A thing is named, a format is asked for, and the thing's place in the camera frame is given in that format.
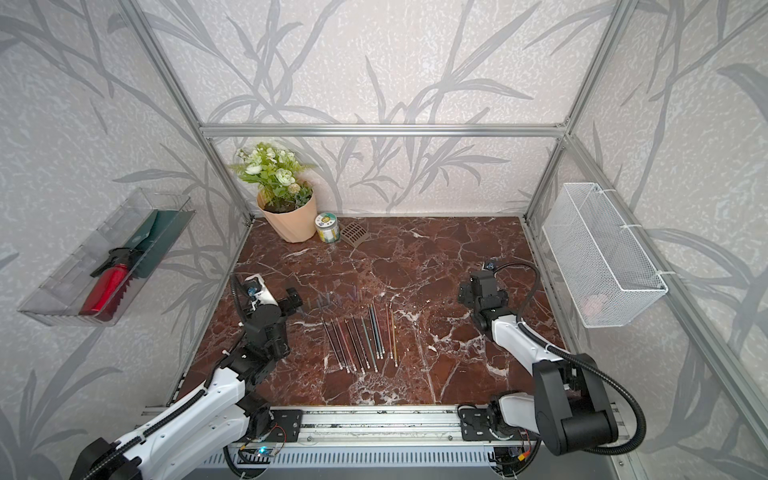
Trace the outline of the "dark blue pencil thin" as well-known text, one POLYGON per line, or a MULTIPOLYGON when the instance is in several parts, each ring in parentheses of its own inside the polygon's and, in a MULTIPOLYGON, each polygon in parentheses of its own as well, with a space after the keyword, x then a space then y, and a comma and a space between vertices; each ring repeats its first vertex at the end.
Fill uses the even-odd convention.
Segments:
POLYGON ((334 337, 334 335, 332 333, 332 329, 328 325, 328 323, 325 322, 324 320, 322 321, 322 325, 323 325, 324 331, 325 331, 325 333, 326 333, 326 335, 328 337, 328 340, 329 340, 329 343, 330 343, 330 346, 331 346, 331 350, 332 350, 332 352, 333 352, 333 354, 334 354, 334 356, 336 358, 336 361, 337 361, 337 363, 339 365, 339 368, 341 370, 344 370, 346 368, 346 366, 345 366, 344 360, 341 357, 340 352, 339 352, 339 350, 337 348, 337 345, 336 345, 336 342, 335 342, 335 337, 334 337))

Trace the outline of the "blue capped pencil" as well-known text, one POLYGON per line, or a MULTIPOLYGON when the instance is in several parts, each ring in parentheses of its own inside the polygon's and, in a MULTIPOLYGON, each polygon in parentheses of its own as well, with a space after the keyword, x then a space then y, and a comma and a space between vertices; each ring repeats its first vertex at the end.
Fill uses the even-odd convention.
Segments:
POLYGON ((366 353, 366 350, 365 350, 365 345, 364 345, 364 342, 363 342, 362 335, 360 333, 360 330, 358 328, 358 325, 357 325, 354 317, 352 318, 352 328, 353 328, 353 330, 355 332, 355 337, 356 337, 356 340, 357 340, 357 342, 359 344, 359 350, 360 350, 362 362, 365 365, 366 371, 370 371, 371 365, 370 365, 370 362, 369 362, 369 359, 368 359, 368 356, 367 356, 367 353, 366 353))

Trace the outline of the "black capped pencil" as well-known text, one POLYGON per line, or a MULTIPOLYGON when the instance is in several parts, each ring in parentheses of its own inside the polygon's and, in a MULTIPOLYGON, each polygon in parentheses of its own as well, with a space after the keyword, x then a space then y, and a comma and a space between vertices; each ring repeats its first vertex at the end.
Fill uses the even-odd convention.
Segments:
POLYGON ((348 336, 352 344, 352 348, 353 348, 357 363, 359 365, 359 369, 361 372, 365 373, 366 372, 365 358, 364 358, 363 352, 360 350, 360 345, 355 335, 353 326, 349 320, 345 321, 345 326, 348 331, 348 336))

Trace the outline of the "green capped pencil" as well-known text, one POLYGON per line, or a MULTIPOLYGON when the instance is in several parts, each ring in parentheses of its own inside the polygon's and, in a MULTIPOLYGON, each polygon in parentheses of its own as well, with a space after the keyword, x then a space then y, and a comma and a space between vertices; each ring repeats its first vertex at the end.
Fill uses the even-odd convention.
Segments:
POLYGON ((380 324, 379 324, 379 321, 378 321, 376 307, 375 307, 374 303, 370 304, 369 311, 370 311, 370 318, 371 318, 372 326, 373 326, 373 329, 374 329, 374 335, 375 335, 375 338, 376 338, 378 356, 382 360, 384 360, 386 358, 386 350, 385 350, 385 347, 384 347, 384 344, 383 344, 381 328, 380 328, 380 324))

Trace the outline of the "navy capped pencil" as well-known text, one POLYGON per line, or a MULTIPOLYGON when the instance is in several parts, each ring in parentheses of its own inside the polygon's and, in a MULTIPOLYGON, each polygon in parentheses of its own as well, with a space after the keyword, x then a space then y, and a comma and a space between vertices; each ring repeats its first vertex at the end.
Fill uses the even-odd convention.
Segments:
POLYGON ((370 324, 373 330, 373 339, 375 344, 375 352, 378 359, 384 359, 383 344, 380 336, 380 330, 376 318, 376 312, 373 304, 368 306, 370 324))

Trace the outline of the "yellow pencil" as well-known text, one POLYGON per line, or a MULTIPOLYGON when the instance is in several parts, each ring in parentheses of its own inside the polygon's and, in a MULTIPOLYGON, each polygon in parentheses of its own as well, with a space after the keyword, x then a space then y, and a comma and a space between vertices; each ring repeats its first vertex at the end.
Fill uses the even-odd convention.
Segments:
POLYGON ((396 329, 395 320, 394 320, 394 313, 392 311, 391 306, 388 308, 388 316, 389 316, 389 323, 390 323, 389 336, 390 336, 390 343, 391 343, 391 353, 392 353, 394 366, 397 368, 399 366, 397 339, 396 339, 397 329, 396 329))

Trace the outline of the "teal capped pencil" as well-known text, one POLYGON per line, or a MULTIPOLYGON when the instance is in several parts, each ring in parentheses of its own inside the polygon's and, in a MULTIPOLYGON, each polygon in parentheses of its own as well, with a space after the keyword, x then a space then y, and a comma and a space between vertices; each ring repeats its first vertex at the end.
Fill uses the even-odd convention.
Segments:
POLYGON ((377 350, 376 350, 376 342, 374 337, 374 331, 372 329, 372 326, 370 325, 370 320, 366 318, 361 319, 361 325, 364 332, 364 342, 366 343, 369 357, 370 357, 370 364, 371 368, 374 372, 378 373, 378 365, 377 365, 377 350))

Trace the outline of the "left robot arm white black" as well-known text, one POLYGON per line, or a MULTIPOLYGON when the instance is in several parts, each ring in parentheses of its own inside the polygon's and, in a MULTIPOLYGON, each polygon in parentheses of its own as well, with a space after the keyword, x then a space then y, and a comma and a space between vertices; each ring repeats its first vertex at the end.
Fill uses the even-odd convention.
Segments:
POLYGON ((215 450, 270 434, 276 425, 257 387, 290 353, 287 320, 303 301, 289 287, 276 299, 263 277, 232 276, 241 333, 196 388, 144 425, 109 442, 98 438, 77 458, 73 479, 181 479, 215 450))

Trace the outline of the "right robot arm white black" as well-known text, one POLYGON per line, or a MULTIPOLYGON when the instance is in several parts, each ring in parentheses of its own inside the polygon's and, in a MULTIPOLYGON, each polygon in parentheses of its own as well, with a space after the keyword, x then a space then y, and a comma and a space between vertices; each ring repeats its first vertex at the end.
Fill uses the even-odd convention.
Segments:
POLYGON ((611 444, 618 426, 596 374, 555 352, 555 347, 508 307, 508 295, 488 270, 470 274, 458 301, 471 311, 478 330, 506 350, 532 376, 533 393, 496 400, 502 424, 538 434, 554 455, 611 444))

